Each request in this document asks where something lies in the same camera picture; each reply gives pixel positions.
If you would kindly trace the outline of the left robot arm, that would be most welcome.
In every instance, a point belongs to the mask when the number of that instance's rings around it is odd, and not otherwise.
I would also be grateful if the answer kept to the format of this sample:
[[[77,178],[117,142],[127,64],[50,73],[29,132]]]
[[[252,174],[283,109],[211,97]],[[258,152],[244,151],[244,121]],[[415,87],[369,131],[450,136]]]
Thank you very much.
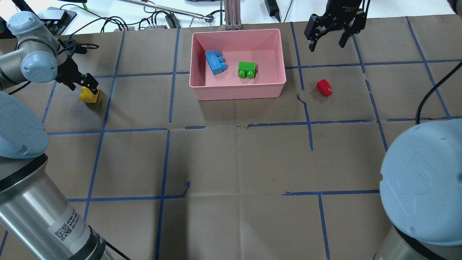
[[[23,82],[57,81],[98,95],[98,82],[72,59],[79,45],[57,39],[35,13],[16,13],[6,25],[18,46],[1,56],[1,224],[39,260],[112,260],[106,240],[47,175],[42,121],[5,92]]]

